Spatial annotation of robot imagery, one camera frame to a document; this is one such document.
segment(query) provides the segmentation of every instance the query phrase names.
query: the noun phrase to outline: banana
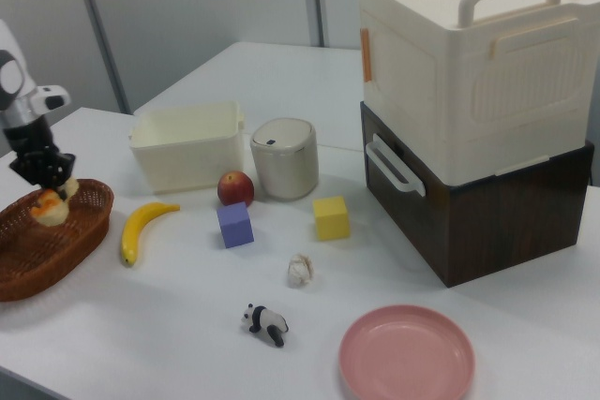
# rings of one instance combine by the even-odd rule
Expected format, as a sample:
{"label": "banana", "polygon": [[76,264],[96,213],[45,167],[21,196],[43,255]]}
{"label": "banana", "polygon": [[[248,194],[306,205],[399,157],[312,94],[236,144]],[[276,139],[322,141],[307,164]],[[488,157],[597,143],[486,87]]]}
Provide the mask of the banana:
{"label": "banana", "polygon": [[176,203],[153,201],[142,205],[131,213],[127,218],[121,236],[121,257],[125,264],[132,266],[138,259],[138,240],[146,224],[160,215],[179,211],[179,209],[180,207]]}

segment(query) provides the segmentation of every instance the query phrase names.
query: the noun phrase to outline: dark wooden box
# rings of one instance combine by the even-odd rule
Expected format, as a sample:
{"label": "dark wooden box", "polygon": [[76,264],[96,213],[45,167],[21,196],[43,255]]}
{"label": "dark wooden box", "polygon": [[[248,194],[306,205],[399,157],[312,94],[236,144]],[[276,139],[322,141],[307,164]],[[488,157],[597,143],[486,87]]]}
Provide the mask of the dark wooden box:
{"label": "dark wooden box", "polygon": [[400,192],[365,154],[369,190],[447,287],[577,242],[590,142],[526,169],[448,186],[364,102],[361,118],[364,144],[377,134],[423,182],[424,197]]}

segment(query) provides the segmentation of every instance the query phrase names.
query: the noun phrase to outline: cream storage box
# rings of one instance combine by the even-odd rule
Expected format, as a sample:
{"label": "cream storage box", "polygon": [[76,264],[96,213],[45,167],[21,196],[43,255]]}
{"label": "cream storage box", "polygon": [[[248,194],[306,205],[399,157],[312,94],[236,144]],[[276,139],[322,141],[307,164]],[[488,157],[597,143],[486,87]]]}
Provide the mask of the cream storage box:
{"label": "cream storage box", "polygon": [[244,167],[243,128],[237,102],[149,111],[129,147],[156,193],[216,186],[224,173]]}
{"label": "cream storage box", "polygon": [[600,0],[359,0],[365,104],[445,185],[585,144]]}

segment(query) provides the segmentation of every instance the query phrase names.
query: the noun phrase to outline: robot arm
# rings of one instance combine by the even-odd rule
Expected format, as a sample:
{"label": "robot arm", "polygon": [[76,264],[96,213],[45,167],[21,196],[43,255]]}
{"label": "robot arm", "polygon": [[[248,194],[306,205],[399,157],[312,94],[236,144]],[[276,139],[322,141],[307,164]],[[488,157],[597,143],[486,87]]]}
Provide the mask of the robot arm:
{"label": "robot arm", "polygon": [[60,86],[36,86],[17,41],[0,21],[0,127],[17,154],[10,167],[31,185],[53,189],[61,197],[75,156],[59,152],[44,114],[68,103]]}

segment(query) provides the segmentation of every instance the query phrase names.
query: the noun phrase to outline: pink plate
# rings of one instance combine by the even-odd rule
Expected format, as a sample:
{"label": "pink plate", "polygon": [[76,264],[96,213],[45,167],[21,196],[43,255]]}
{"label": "pink plate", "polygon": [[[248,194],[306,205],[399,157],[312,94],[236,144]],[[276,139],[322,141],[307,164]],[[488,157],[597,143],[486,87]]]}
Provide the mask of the pink plate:
{"label": "pink plate", "polygon": [[360,400],[458,400],[473,381],[475,356],[452,320],[400,304],[371,311],[348,329],[339,367]]}

